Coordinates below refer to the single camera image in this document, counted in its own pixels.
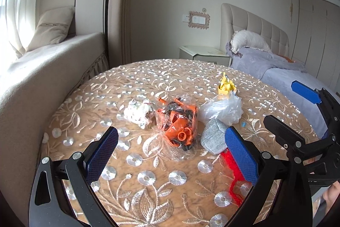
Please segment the person right hand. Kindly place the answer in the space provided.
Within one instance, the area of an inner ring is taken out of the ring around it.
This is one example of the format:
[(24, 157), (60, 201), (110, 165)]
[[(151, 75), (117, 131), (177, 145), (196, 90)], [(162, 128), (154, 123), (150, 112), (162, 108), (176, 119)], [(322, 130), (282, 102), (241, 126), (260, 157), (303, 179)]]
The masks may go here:
[(339, 181), (334, 182), (329, 188), (323, 193), (323, 199), (326, 202), (326, 211), (325, 214), (327, 214), (332, 205), (337, 200), (337, 197), (340, 193), (340, 184)]

